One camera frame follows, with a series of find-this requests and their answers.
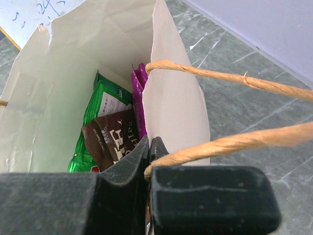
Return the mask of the purple snack bag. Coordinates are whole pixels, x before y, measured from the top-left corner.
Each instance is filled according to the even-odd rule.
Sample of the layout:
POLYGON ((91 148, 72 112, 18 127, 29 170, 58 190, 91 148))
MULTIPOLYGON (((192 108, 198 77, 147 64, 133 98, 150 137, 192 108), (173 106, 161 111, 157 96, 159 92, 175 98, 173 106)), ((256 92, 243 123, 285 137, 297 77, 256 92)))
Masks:
POLYGON ((148 80, 148 75, 145 71, 145 64, 140 63, 137 69, 133 68, 131 74, 131 83, 133 88, 133 107, 139 139, 142 139, 146 134, 145 116, 143 108, 143 90, 148 80))

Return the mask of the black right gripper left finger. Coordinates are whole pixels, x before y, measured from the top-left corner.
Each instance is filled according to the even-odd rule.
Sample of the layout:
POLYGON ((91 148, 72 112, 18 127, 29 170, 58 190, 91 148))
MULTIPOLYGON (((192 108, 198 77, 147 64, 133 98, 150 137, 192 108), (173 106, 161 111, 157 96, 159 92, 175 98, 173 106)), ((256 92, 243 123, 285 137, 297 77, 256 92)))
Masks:
POLYGON ((144 137, 101 173, 3 173, 3 235, 143 235, 149 162, 144 137))

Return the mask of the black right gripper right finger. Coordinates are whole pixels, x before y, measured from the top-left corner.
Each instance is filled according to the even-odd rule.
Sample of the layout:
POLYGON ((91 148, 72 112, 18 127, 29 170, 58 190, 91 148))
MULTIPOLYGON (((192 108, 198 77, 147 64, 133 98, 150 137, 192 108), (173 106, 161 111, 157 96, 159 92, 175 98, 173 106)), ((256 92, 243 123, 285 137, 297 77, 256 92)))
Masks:
POLYGON ((251 166, 155 166, 151 235, 268 235, 282 220, 271 183, 251 166))

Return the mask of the green Chuba cassava chips bag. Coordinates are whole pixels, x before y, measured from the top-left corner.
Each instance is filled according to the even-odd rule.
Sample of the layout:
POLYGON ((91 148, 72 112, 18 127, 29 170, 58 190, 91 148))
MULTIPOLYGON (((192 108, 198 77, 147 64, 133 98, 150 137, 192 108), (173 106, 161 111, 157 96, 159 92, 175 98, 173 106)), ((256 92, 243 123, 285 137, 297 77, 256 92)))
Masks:
MULTIPOLYGON (((83 125, 90 123, 94 118, 125 111, 132 107, 132 93, 97 72, 93 84, 93 93, 83 116, 83 125)), ((72 173, 97 172, 98 170, 85 146, 83 133, 80 133, 67 171, 72 173)))

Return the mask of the beige paper bag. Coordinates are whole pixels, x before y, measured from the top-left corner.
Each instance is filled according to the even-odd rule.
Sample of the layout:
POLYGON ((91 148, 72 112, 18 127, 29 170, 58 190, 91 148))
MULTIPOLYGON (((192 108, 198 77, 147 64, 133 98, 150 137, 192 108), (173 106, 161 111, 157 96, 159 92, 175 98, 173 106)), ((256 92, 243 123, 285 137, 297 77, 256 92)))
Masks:
POLYGON ((156 165, 206 164, 209 158, 313 138, 311 122, 210 139, 197 76, 312 101, 308 90, 191 66, 163 0, 87 0, 38 26, 13 63, 0 100, 0 170, 64 172, 74 154, 97 72, 130 90, 131 64, 145 62, 149 139, 168 155, 156 165))

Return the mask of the brown snack bag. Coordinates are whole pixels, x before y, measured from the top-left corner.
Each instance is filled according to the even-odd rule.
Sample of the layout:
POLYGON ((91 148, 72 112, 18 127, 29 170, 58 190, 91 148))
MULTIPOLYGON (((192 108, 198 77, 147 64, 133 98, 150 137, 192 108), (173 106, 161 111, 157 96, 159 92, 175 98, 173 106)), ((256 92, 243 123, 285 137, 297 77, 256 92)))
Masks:
POLYGON ((94 118, 82 127, 82 133, 101 172, 129 154, 140 141, 132 109, 94 118))

